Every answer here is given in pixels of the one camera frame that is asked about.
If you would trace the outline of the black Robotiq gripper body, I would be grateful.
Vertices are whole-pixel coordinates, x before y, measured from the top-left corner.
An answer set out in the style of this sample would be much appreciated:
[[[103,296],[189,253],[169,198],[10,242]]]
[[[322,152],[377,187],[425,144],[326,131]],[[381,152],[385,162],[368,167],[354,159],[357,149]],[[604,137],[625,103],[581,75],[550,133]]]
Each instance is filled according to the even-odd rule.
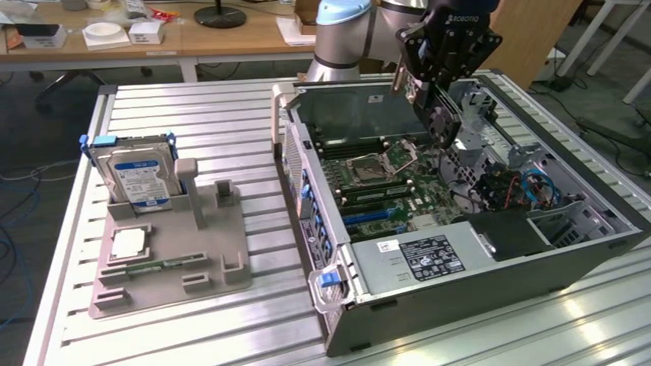
[[[501,0],[430,1],[430,41],[441,42],[449,31],[501,37],[492,29],[492,14]]]

